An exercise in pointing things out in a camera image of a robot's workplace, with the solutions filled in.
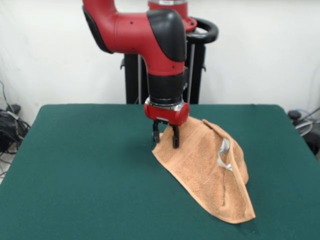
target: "red robot arm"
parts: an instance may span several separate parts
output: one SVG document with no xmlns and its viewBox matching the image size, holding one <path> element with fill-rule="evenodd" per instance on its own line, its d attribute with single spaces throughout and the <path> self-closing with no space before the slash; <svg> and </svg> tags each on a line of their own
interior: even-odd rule
<svg viewBox="0 0 320 240">
<path fill-rule="evenodd" d="M 186 83 L 186 30 L 173 9 L 145 13 L 119 13 L 114 0 L 83 0 L 83 11 L 99 48 L 107 53 L 139 54 L 148 73 L 145 114 L 154 120 L 153 136 L 159 142 L 158 123 L 174 129 L 173 146 L 179 146 L 179 129 L 187 121 L 189 105 L 183 102 Z"/>
</svg>

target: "black handle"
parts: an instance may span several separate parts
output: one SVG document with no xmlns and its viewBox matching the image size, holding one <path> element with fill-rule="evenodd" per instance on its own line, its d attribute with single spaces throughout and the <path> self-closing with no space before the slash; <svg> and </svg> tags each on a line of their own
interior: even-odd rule
<svg viewBox="0 0 320 240">
<path fill-rule="evenodd" d="M 219 35 L 218 27 L 207 20 L 194 18 L 197 21 L 197 27 L 200 29 L 204 29 L 206 33 L 200 32 L 190 32 L 186 34 L 186 39 L 191 44 L 209 44 L 217 40 Z"/>
</svg>

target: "white wall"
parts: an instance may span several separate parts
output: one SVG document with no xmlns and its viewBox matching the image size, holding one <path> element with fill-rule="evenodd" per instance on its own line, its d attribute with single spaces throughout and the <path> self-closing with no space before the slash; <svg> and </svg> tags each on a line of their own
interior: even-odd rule
<svg viewBox="0 0 320 240">
<path fill-rule="evenodd" d="M 147 0 L 118 0 L 144 11 Z M 121 54 L 99 50 L 81 0 L 1 0 L 0 78 L 32 122 L 44 104 L 125 103 Z M 190 15 L 215 22 L 207 47 L 204 104 L 320 105 L 320 1 L 190 0 Z"/>
</svg>

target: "green tablecloth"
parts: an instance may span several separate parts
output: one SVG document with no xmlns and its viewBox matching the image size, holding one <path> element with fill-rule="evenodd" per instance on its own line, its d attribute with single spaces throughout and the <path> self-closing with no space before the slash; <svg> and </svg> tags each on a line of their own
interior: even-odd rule
<svg viewBox="0 0 320 240">
<path fill-rule="evenodd" d="M 243 148 L 256 219 L 209 215 L 152 155 L 141 105 L 50 105 L 0 185 L 1 240 L 320 239 L 320 166 L 283 109 L 195 105 Z"/>
</svg>

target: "towel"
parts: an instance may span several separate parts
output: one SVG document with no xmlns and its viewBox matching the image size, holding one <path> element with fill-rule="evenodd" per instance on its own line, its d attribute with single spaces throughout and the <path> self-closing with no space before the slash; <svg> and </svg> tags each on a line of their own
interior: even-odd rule
<svg viewBox="0 0 320 240">
<path fill-rule="evenodd" d="M 211 215 L 238 224 L 256 217 L 246 184 L 244 153 L 219 126 L 189 117 L 180 127 L 180 147 L 172 147 L 172 127 L 152 151 L 156 159 Z"/>
</svg>

